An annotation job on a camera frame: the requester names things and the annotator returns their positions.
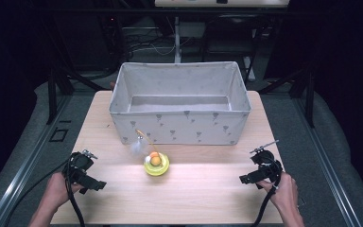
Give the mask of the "black chair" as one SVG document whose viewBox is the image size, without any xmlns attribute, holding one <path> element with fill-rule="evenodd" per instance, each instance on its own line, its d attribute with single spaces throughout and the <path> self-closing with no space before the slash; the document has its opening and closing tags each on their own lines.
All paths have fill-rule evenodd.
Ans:
<svg viewBox="0 0 363 227">
<path fill-rule="evenodd" d="M 201 58 L 210 55 L 254 57 L 267 21 L 258 15 L 220 15 L 205 24 Z"/>
</svg>

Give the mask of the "white printed fabric storage box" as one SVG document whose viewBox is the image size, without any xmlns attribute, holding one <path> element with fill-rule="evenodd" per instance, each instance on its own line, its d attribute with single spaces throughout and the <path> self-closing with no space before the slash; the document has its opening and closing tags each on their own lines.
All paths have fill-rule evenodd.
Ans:
<svg viewBox="0 0 363 227">
<path fill-rule="evenodd" d="M 251 102 L 234 61 L 126 62 L 109 107 L 120 140 L 137 132 L 155 144 L 235 145 Z"/>
</svg>

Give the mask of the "white desk leg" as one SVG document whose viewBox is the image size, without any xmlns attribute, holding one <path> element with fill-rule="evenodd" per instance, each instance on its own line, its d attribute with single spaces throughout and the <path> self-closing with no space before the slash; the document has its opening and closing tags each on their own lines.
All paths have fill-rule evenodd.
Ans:
<svg viewBox="0 0 363 227">
<path fill-rule="evenodd" d="M 175 17 L 175 63 L 182 62 L 182 51 L 181 51 L 181 36 L 180 36 L 180 20 L 179 17 Z"/>
</svg>

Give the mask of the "aluminium floor rail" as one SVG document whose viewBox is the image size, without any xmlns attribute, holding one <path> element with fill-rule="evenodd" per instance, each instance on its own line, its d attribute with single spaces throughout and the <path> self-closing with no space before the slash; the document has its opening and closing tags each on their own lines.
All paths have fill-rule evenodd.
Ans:
<svg viewBox="0 0 363 227">
<path fill-rule="evenodd" d="M 46 122 L 45 101 L 39 100 L 19 143 L 0 174 L 0 227 L 26 227 L 53 172 L 75 144 L 89 99 L 64 96 L 58 115 Z"/>
<path fill-rule="evenodd" d="M 347 227 L 363 227 L 361 224 L 352 203 L 350 202 L 346 190 L 343 188 L 337 173 L 330 162 L 330 159 L 326 153 L 325 147 L 323 143 L 320 141 L 318 132 L 315 128 L 311 127 L 308 123 L 305 113 L 304 106 L 300 99 L 293 98 L 293 105 L 299 113 L 300 119 L 305 127 L 306 132 L 309 134 L 309 137 L 313 143 L 315 148 L 315 156 L 320 165 L 320 169 L 323 173 L 323 176 L 328 183 L 328 186 L 333 194 L 333 197 L 336 201 L 338 209 L 347 225 Z"/>
</svg>

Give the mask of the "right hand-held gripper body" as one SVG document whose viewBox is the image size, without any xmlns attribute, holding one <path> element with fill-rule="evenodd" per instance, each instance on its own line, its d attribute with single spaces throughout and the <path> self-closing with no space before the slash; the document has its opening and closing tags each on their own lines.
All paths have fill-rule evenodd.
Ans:
<svg viewBox="0 0 363 227">
<path fill-rule="evenodd" d="M 258 168 L 246 175 L 241 175 L 239 180 L 243 184 L 255 183 L 258 189 L 262 189 L 258 183 L 269 179 L 275 183 L 283 171 L 281 163 L 274 158 L 274 155 L 265 149 L 256 149 L 251 160 L 258 165 Z"/>
</svg>

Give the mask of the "white desk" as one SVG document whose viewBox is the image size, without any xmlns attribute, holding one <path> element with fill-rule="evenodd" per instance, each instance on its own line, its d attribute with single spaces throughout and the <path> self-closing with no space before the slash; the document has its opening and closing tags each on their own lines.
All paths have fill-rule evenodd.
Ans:
<svg viewBox="0 0 363 227">
<path fill-rule="evenodd" d="M 290 0 L 154 0 L 163 8 L 286 8 Z"/>
</svg>

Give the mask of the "black metal stand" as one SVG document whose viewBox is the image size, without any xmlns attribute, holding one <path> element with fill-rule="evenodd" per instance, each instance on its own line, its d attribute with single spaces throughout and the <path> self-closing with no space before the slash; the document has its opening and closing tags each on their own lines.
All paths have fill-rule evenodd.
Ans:
<svg viewBox="0 0 363 227">
<path fill-rule="evenodd" d="M 47 124 L 51 124 L 59 113 L 57 89 L 60 89 L 60 92 L 65 96 L 71 96 L 75 92 L 75 88 L 71 83 L 71 79 L 81 82 L 96 92 L 109 91 L 109 88 L 104 88 L 100 85 L 97 85 L 75 71 L 60 67 L 52 68 L 47 83 L 49 104 L 49 116 Z"/>
<path fill-rule="evenodd" d="M 267 87 L 259 90 L 258 93 L 260 95 L 268 94 L 290 81 L 292 82 L 288 92 L 290 97 L 301 98 L 302 95 L 304 95 L 304 119 L 311 128 L 314 128 L 313 111 L 315 98 L 315 76 L 313 68 L 310 65 L 306 65 L 284 78 L 277 79 Z"/>
</svg>

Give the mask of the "person's right hand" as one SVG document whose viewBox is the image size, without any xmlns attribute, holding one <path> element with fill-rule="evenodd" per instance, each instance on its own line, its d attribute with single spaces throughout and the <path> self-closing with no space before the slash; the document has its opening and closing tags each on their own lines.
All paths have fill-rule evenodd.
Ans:
<svg viewBox="0 0 363 227">
<path fill-rule="evenodd" d="M 275 193 L 271 196 L 270 200 L 277 208 L 278 206 L 292 206 L 298 202 L 298 187 L 295 180 L 287 173 L 281 174 L 281 180 L 279 185 L 275 188 L 274 183 L 267 181 L 261 181 L 258 183 L 267 192 L 271 189 L 275 189 Z"/>
</svg>

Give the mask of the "person's left hand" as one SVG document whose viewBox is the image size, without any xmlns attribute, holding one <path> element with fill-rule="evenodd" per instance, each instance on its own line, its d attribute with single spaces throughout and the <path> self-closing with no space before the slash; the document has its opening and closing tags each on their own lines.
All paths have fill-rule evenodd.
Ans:
<svg viewBox="0 0 363 227">
<path fill-rule="evenodd" d="M 66 187 L 63 175 L 58 172 L 51 176 L 43 193 L 41 204 L 43 208 L 56 212 L 60 206 L 69 201 L 68 192 L 75 193 L 82 188 L 80 184 L 72 184 L 70 189 Z"/>
</svg>

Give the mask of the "yellow feather cat toy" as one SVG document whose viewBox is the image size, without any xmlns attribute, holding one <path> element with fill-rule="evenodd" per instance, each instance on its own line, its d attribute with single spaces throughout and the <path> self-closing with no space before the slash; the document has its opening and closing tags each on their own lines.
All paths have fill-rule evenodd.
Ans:
<svg viewBox="0 0 363 227">
<path fill-rule="evenodd" d="M 140 130 L 135 131 L 137 140 L 130 145 L 131 153 L 143 159 L 145 172 L 150 176 L 161 176 L 170 167 L 168 156 L 161 152 L 150 138 Z"/>
</svg>

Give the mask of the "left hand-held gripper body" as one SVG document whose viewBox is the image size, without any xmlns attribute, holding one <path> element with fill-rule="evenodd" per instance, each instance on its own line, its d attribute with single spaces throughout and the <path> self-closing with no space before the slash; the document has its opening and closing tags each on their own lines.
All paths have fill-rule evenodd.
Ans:
<svg viewBox="0 0 363 227">
<path fill-rule="evenodd" d="M 94 164 L 94 158 L 88 158 L 81 152 L 74 152 L 65 162 L 63 175 L 69 184 L 80 184 L 81 194 L 85 194 L 88 190 L 99 191 L 106 186 L 106 182 L 98 181 L 87 175 L 87 170 Z"/>
</svg>

